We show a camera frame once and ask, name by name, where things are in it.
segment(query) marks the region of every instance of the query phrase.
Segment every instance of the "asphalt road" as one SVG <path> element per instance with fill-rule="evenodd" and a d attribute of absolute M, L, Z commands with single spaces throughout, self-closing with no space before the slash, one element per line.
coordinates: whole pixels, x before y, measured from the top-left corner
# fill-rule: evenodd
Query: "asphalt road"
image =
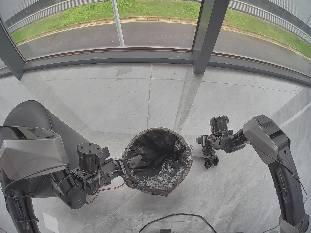
<path fill-rule="evenodd" d="M 196 26 L 167 22 L 121 24 L 125 46 L 191 48 Z M 94 25 L 51 34 L 19 46 L 26 59 L 62 52 L 120 46 L 115 23 Z M 251 57 L 292 68 L 311 76 L 311 61 L 273 43 L 221 30 L 215 52 Z"/>

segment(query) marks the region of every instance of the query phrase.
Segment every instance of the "green grass strip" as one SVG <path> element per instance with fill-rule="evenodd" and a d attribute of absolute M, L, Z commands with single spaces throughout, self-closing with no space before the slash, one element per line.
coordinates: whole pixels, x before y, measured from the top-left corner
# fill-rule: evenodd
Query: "green grass strip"
<path fill-rule="evenodd" d="M 117 0 L 117 4 L 120 17 L 151 16 L 198 19 L 200 11 L 200 3 L 180 0 Z M 64 12 L 35 21 L 12 33 L 12 37 L 15 42 L 19 43 L 71 24 L 113 18 L 111 1 L 95 2 L 70 8 Z M 270 37 L 311 57 L 310 44 L 265 20 L 228 9 L 225 23 L 229 26 Z"/>

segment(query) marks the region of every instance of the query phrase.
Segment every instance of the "gray tile floor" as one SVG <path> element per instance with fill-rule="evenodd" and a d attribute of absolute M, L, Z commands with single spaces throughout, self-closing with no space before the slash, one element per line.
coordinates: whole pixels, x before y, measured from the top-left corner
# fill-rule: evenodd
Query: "gray tile floor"
<path fill-rule="evenodd" d="M 119 157 L 139 132 L 167 127 L 187 141 L 209 134 L 209 119 L 229 117 L 234 131 L 265 114 L 291 139 L 299 176 L 311 194 L 311 87 L 248 72 L 208 68 L 193 76 L 187 65 L 115 64 L 26 72 L 21 81 L 0 79 L 0 124 L 17 104 L 34 99 L 90 142 Z M 233 154 L 217 152 L 220 163 L 207 170 L 193 157 L 186 179 L 168 197 L 127 186 L 100 194 L 95 203 L 71 210 L 59 199 L 34 199 L 42 233 L 44 213 L 57 219 L 59 233 L 138 232 L 171 213 L 204 216 L 217 232 L 261 233 L 278 224 L 280 209 L 268 167 L 249 146 Z M 112 186 L 122 183 L 115 179 Z M 305 203 L 311 214 L 311 199 Z M 0 227 L 16 232 L 0 196 Z M 143 232 L 212 232 L 202 220 L 176 216 Z"/>

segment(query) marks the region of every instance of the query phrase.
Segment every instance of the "trash can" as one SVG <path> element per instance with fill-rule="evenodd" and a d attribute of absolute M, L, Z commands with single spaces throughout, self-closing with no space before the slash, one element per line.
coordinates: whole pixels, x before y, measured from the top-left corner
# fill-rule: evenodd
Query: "trash can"
<path fill-rule="evenodd" d="M 191 168 L 191 150 L 184 138 L 166 128 L 147 129 L 128 144 L 122 156 L 142 160 L 128 176 L 122 176 L 128 187 L 167 196 L 187 176 Z"/>

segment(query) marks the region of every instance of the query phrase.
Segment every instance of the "gray metal pillar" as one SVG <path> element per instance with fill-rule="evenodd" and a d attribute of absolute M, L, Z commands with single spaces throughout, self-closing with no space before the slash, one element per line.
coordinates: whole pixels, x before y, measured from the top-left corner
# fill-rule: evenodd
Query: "gray metal pillar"
<path fill-rule="evenodd" d="M 124 45 L 124 39 L 123 39 L 121 23 L 120 23 L 120 18 L 119 18 L 117 0 L 111 0 L 111 2 L 112 2 L 112 9 L 114 10 L 114 14 L 115 14 L 115 21 L 116 21 L 116 25 L 117 25 L 117 31 L 118 31 L 120 46 L 124 47 L 125 45 Z"/>
<path fill-rule="evenodd" d="M 204 74 L 230 0 L 203 0 L 193 43 L 193 73 Z"/>
<path fill-rule="evenodd" d="M 25 60 L 8 35 L 2 18 L 0 18 L 0 58 L 15 77 L 19 80 L 23 77 Z"/>

